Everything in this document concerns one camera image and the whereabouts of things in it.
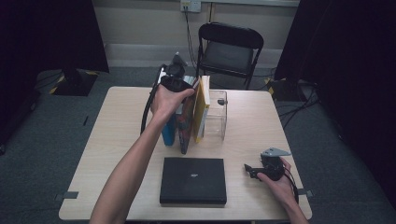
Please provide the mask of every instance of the person's right arm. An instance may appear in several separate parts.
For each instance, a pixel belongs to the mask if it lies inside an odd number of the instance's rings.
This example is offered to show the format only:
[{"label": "person's right arm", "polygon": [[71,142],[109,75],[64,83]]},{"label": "person's right arm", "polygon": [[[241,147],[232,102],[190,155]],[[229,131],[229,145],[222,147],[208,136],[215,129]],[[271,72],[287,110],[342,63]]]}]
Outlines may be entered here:
[{"label": "person's right arm", "polygon": [[[285,164],[285,168],[290,170],[290,164],[283,158],[281,158],[281,160],[283,161],[283,164]],[[291,183],[285,176],[282,176],[278,181],[273,181],[267,175],[262,173],[258,173],[257,177],[268,185],[276,199],[285,208],[291,224],[308,223],[303,211],[294,199]]]}]

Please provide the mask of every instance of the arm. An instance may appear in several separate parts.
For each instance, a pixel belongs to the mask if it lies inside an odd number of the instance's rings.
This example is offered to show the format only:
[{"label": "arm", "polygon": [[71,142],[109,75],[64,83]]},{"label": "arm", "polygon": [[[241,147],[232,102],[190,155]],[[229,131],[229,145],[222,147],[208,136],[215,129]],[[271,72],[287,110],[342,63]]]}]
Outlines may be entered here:
[{"label": "arm", "polygon": [[193,93],[194,90],[175,93],[159,86],[151,105],[151,121],[108,178],[93,208],[90,223],[125,222],[163,126],[181,101]]},{"label": "arm", "polygon": [[[281,158],[281,160],[283,161],[283,164],[285,164],[286,169],[290,170],[290,164],[283,158]],[[294,199],[290,181],[285,176],[282,176],[282,178],[280,178],[278,181],[273,181],[267,175],[262,173],[258,173],[257,177],[268,185],[270,190],[274,193],[276,199],[280,201],[289,216],[290,223],[308,223],[303,211]]]}]

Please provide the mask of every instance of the gray carpet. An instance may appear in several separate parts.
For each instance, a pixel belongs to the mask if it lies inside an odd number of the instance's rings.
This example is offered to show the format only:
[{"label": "gray carpet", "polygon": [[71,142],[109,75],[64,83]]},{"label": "gray carpet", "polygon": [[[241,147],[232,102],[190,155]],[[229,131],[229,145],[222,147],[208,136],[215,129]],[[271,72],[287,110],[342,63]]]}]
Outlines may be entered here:
[{"label": "gray carpet", "polygon": [[[40,74],[38,79],[48,78],[37,83],[42,94],[35,111],[13,134],[6,154],[0,157],[0,223],[65,223],[58,218],[62,202],[55,197],[68,189],[107,90],[112,86],[148,87],[157,70],[110,68],[110,74],[100,74],[87,97],[50,95],[56,78],[51,75],[58,71]],[[250,89],[265,91],[262,76],[271,72],[257,69]],[[193,69],[187,73],[193,75]],[[244,89],[240,78],[211,79],[214,89]],[[279,114],[301,104],[276,102]],[[282,123],[289,117],[282,117]],[[315,193],[309,199],[314,214],[311,223],[396,223],[395,210],[365,165],[339,140],[321,105],[298,112],[285,133],[304,186]]]}]

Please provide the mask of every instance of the white wall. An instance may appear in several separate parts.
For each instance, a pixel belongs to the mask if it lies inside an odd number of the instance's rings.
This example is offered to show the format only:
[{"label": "white wall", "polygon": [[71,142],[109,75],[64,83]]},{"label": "white wall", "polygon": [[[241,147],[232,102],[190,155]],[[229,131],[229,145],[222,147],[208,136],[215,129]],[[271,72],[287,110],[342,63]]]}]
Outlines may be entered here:
[{"label": "white wall", "polygon": [[[179,1],[93,0],[106,44],[110,66],[158,65],[175,51],[188,61],[187,23]],[[296,7],[202,3],[201,13],[189,13],[194,53],[198,29],[205,22],[228,22],[247,26],[264,38],[261,67],[274,67],[280,57]]]}]

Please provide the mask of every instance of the wall outlet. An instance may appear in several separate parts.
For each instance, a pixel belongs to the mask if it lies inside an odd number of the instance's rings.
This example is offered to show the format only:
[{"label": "wall outlet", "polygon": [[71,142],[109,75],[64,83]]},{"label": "wall outlet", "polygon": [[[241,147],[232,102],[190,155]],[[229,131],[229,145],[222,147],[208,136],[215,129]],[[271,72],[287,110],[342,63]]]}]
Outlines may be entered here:
[{"label": "wall outlet", "polygon": [[180,11],[201,12],[201,1],[180,0]]}]

